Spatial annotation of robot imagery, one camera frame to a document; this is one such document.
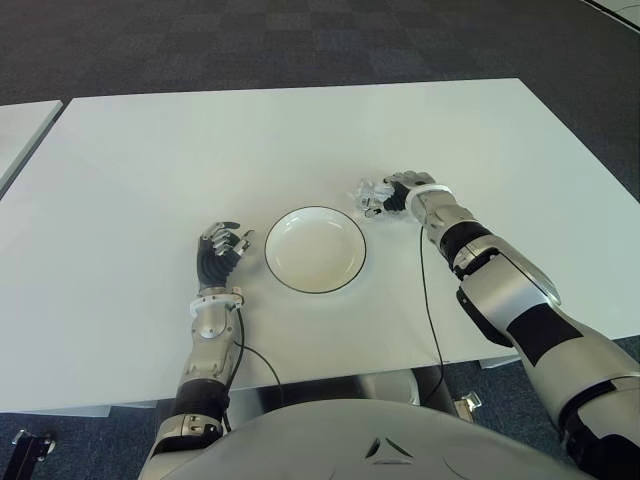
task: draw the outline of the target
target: black cable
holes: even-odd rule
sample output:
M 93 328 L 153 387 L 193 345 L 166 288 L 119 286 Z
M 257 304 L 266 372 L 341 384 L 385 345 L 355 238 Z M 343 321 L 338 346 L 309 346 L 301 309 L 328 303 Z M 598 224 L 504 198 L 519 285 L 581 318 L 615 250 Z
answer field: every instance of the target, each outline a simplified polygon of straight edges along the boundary
M 227 433 L 231 432 L 231 425 L 229 425 L 229 417 L 227 417 L 227 412 L 222 415 L 222 422 L 224 423 L 224 428 L 227 429 Z
M 278 374 L 276 373 L 275 368 L 273 368 L 273 366 L 271 365 L 271 363 L 269 363 L 269 360 L 267 360 L 264 355 L 262 355 L 260 352 L 258 352 L 255 348 L 251 348 L 248 346 L 244 346 L 245 350 L 249 350 L 251 353 L 255 354 L 256 356 L 258 356 L 266 365 L 267 367 L 269 367 L 269 370 L 271 370 L 271 373 L 273 374 L 274 378 L 276 379 L 276 382 L 278 382 L 278 390 L 280 390 L 280 406 L 284 407 L 284 389 L 282 388 L 282 383 L 280 382 L 280 377 L 278 377 Z
M 619 10 L 614 10 L 613 13 L 621 12 L 622 10 L 626 10 L 627 8 L 640 7 L 640 3 L 636 3 L 635 5 L 627 5 L 626 7 L 622 7 Z
M 245 349 L 244 321 L 242 320 L 242 313 L 240 313 L 240 310 L 236 309 L 236 312 L 238 312 L 238 323 L 240 323 L 240 353 L 238 354 L 238 359 L 236 360 L 236 364 L 233 366 L 233 371 L 231 372 L 231 376 L 229 377 L 229 381 L 227 382 L 227 393 L 229 393 L 229 390 L 231 389 L 233 379 L 236 378 L 236 373 L 238 373 L 238 368 L 240 368 L 240 362 L 242 361 L 242 355 L 244 354 Z
M 231 371 L 231 376 L 229 377 L 229 381 L 227 382 L 227 395 L 229 395 L 229 390 L 231 390 L 231 384 L 233 383 L 233 379 L 236 378 L 236 373 L 238 373 L 238 368 L 240 368 L 240 362 L 242 361 L 242 356 L 244 355 L 244 321 L 242 320 L 242 314 L 239 309 L 236 309 L 238 313 L 238 323 L 240 324 L 240 344 L 236 345 L 240 347 L 240 353 L 238 354 L 238 359 L 236 360 L 236 364 L 233 366 L 233 370 Z M 224 427 L 227 429 L 227 432 L 231 431 L 231 426 L 229 425 L 229 417 L 227 417 L 227 413 L 225 412 L 222 415 L 222 421 L 224 422 Z
M 429 309 L 429 297 L 427 295 L 427 280 L 424 275 L 424 252 L 422 250 L 422 244 L 424 240 L 424 227 L 420 227 L 420 272 L 422 273 L 422 289 L 424 291 L 424 305 L 427 309 L 427 318 L 429 319 L 429 326 L 431 327 L 431 333 L 433 334 L 433 341 L 436 344 L 436 349 L 438 350 L 438 359 L 440 360 L 440 380 L 433 390 L 427 395 L 422 403 L 426 404 L 431 397 L 438 391 L 440 385 L 444 381 L 444 362 L 442 361 L 442 353 L 440 352 L 440 344 L 438 343 L 438 337 L 436 335 L 436 329 L 433 327 L 433 321 L 431 320 L 431 310 Z

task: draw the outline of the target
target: black floor tile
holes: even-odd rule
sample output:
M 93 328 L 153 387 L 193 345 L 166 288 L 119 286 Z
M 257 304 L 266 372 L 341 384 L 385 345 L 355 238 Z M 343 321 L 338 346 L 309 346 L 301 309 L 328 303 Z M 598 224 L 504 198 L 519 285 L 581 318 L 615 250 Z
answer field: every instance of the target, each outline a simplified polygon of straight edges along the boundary
M 356 21 L 351 13 L 318 13 L 311 14 L 311 26 L 314 30 L 344 30 L 355 28 Z
M 267 11 L 278 12 L 309 12 L 308 0 L 268 0 Z
M 264 30 L 267 16 L 264 13 L 225 13 L 220 28 L 224 30 Z
M 313 51 L 313 33 L 311 31 L 270 31 L 265 34 L 265 49 L 270 51 L 301 50 Z
M 217 41 L 217 32 L 169 33 L 158 51 L 163 54 L 208 52 Z

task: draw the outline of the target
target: metal bracket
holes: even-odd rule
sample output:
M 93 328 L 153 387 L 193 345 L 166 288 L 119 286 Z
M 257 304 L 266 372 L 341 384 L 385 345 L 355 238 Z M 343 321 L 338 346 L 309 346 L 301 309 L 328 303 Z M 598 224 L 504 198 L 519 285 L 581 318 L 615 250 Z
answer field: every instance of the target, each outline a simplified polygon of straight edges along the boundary
M 203 308 L 220 303 L 231 307 L 229 310 L 232 310 L 233 308 L 242 308 L 242 305 L 244 305 L 242 291 L 237 287 L 233 287 L 232 293 L 218 293 L 215 295 L 205 295 L 204 297 L 200 297 L 189 304 L 189 313 L 193 318 L 196 318 L 198 316 L 198 312 Z
M 3 480 L 28 480 L 38 462 L 44 462 L 56 446 L 50 435 L 37 436 L 21 429 L 13 440 L 13 455 L 9 460 Z

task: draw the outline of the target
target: robotic hand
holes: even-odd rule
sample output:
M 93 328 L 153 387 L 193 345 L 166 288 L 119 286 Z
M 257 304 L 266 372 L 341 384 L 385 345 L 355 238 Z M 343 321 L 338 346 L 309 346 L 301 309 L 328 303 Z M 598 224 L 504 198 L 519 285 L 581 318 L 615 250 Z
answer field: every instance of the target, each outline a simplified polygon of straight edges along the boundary
M 551 280 L 458 205 L 447 187 L 412 171 L 384 183 L 393 193 L 383 209 L 409 210 L 424 226 L 461 280 L 456 296 L 471 320 L 489 341 L 516 348 L 576 464 L 598 478 L 638 474 L 638 364 L 563 313 Z M 377 201 L 369 203 L 381 213 Z

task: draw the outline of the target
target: robot forearm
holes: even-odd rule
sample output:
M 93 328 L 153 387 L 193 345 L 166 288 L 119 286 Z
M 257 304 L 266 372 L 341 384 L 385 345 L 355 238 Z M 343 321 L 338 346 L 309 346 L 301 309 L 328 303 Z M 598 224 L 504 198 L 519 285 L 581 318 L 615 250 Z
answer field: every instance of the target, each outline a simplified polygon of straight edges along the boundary
M 229 387 L 236 362 L 232 348 L 241 322 L 235 310 L 243 304 L 227 277 L 249 247 L 251 231 L 239 238 L 234 223 L 216 223 L 198 242 L 198 298 L 189 309 L 193 347 L 180 379 L 172 415 L 158 430 L 140 479 L 158 479 L 195 452 L 222 436 L 222 418 L 229 406 Z
M 427 174 L 385 179 L 461 280 L 460 305 L 487 339 L 515 347 L 549 416 L 583 470 L 608 478 L 637 468 L 640 368 L 617 345 L 569 318 L 553 283 L 494 236 Z

